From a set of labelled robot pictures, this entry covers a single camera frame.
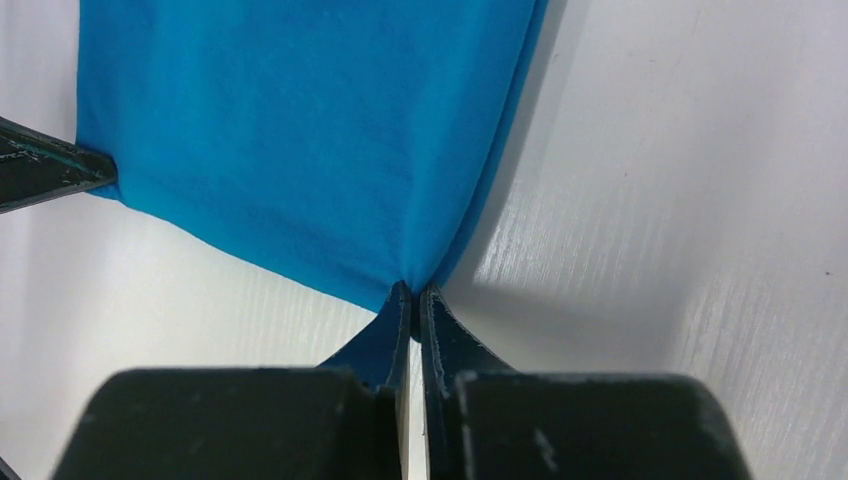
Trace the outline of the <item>bright blue t shirt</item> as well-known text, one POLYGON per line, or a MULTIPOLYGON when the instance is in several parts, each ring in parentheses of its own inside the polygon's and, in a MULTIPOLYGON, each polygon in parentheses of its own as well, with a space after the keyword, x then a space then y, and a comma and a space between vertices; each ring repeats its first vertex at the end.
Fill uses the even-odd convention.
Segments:
POLYGON ((448 279, 543 1, 83 1, 77 133, 100 195, 377 310, 448 279))

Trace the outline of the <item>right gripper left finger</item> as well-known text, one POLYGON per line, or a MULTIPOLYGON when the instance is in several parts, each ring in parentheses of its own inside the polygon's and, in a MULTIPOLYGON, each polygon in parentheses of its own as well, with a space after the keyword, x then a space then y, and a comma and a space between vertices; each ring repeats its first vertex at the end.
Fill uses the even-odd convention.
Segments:
POLYGON ((399 479, 412 300, 312 368, 119 372, 85 407, 58 479, 399 479))

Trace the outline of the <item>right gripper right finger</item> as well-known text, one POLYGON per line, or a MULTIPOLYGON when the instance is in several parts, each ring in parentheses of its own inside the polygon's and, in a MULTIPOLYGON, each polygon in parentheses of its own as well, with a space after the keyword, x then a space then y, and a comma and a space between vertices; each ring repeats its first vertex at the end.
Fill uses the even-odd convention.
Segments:
POLYGON ((419 297, 433 479, 747 479, 718 400, 676 374, 522 373, 419 297))

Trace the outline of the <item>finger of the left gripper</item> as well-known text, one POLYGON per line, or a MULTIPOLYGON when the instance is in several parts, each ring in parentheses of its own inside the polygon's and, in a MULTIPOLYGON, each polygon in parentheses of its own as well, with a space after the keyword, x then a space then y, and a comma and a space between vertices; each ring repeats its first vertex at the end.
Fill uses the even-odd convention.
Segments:
POLYGON ((111 185, 117 179, 110 156, 1 120, 2 213, 111 185))

